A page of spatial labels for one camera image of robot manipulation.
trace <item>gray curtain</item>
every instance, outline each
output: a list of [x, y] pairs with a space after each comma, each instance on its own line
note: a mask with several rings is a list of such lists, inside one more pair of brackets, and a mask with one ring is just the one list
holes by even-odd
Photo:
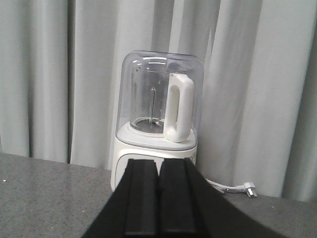
[[205, 65], [197, 166], [317, 201], [317, 0], [2, 0], [5, 153], [111, 168], [132, 50]]

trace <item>black object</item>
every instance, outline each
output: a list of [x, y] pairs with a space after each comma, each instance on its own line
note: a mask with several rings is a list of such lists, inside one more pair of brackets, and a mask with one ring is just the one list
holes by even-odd
[[284, 238], [235, 208], [189, 159], [128, 161], [83, 238]]
[[157, 187], [154, 161], [130, 159], [118, 187], [82, 237], [156, 237]]

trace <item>speckled countertop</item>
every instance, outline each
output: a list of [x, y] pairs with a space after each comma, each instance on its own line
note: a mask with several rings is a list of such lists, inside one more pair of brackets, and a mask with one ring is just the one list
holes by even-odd
[[79, 238], [112, 191], [111, 172], [0, 155], [0, 238]]
[[[110, 174], [0, 154], [0, 238], [80, 238], [111, 195]], [[317, 238], [315, 203], [244, 194], [225, 198], [287, 237]]]

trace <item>white power cord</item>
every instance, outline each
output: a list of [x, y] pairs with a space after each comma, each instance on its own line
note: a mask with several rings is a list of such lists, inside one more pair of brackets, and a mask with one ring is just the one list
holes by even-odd
[[210, 181], [207, 178], [206, 178], [206, 181], [208, 183], [210, 183], [210, 185], [213, 186], [213, 188], [215, 188], [216, 190], [218, 190], [221, 193], [245, 192], [248, 195], [248, 197], [257, 197], [258, 196], [256, 193], [256, 187], [255, 187], [254, 183], [252, 183], [252, 182], [245, 182], [243, 185], [230, 187], [230, 186], [222, 185], [222, 184], [214, 182], [214, 181]]

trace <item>clear plastic lid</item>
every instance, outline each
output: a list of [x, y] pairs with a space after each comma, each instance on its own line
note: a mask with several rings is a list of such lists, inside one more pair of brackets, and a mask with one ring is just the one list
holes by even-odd
[[196, 146], [203, 77], [195, 56], [129, 53], [122, 64], [116, 137], [162, 150]]

